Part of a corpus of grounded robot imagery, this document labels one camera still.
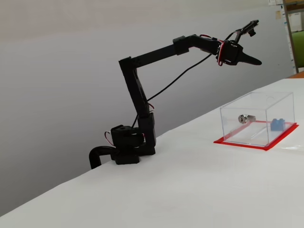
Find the robotic arm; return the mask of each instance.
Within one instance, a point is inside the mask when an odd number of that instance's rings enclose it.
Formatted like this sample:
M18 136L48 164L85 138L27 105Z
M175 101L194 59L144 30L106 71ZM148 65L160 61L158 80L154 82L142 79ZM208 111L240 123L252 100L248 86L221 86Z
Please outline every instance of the robotic arm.
M174 39L170 46L138 57L120 60L119 64L138 115L138 127L119 125L112 128L111 135L115 147L95 147L89 154L91 168L101 165L99 158L101 155L111 155L116 164L134 164L140 161L140 156L155 154L154 116L150 112L148 100L137 75L137 68L187 53L191 47L216 55L218 62L222 64L237 65L238 62L244 62L261 65L261 61L243 53L243 48L238 44L242 35L246 33L250 36L255 35L254 27L257 25L258 20L254 20L242 29L236 30L235 40L228 40L234 33L224 41L197 35L182 36Z

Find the gray wall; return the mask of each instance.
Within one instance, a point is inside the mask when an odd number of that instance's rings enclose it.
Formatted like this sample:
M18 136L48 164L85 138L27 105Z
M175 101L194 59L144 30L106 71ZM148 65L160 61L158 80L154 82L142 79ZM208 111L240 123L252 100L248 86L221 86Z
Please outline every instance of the gray wall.
M136 113L117 62L124 57L181 35L225 38L260 20L257 35L241 45L263 65L219 67L212 57L191 70L152 100L157 135L292 74L278 7L206 2L1 1L0 215L88 171L89 151L107 145L103 132L132 124ZM191 49L140 68L147 96L206 55Z

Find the white tabletop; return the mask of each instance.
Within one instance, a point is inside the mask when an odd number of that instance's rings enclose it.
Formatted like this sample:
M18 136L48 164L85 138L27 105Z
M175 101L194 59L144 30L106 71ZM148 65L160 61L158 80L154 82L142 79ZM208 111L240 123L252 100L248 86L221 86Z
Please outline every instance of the white tabletop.
M157 138L156 155L113 162L0 218L1 228L304 227L304 79L258 91L294 92L300 126L265 152L214 144L219 109Z

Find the transparent box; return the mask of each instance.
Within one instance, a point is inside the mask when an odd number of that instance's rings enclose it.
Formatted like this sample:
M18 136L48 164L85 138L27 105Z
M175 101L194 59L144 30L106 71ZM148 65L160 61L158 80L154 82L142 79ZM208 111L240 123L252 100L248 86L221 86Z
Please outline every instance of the transparent box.
M224 142L267 147L295 124L293 93L249 93L220 108Z

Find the blue block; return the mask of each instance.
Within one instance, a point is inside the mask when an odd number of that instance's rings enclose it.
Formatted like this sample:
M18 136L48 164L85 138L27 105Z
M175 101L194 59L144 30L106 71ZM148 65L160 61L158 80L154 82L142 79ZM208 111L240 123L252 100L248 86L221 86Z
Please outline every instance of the blue block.
M285 130L285 120L284 119L273 119L270 124L271 131L284 131Z

